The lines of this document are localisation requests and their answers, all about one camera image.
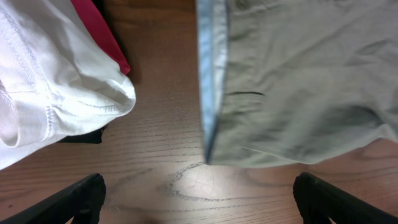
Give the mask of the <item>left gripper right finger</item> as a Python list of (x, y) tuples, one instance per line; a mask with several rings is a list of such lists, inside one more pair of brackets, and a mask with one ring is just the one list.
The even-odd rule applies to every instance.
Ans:
[(397, 217), (308, 172), (296, 177), (293, 195), (304, 224), (397, 224)]

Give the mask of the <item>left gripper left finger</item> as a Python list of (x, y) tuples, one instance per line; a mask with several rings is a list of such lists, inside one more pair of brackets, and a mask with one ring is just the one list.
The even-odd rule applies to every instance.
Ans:
[(1, 224), (98, 224), (105, 197), (103, 176), (91, 174)]

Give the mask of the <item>khaki green shorts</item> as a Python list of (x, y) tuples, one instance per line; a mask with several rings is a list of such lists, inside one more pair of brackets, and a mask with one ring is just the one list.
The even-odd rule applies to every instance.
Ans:
[(396, 0), (217, 0), (196, 10), (207, 164), (316, 164), (397, 141)]

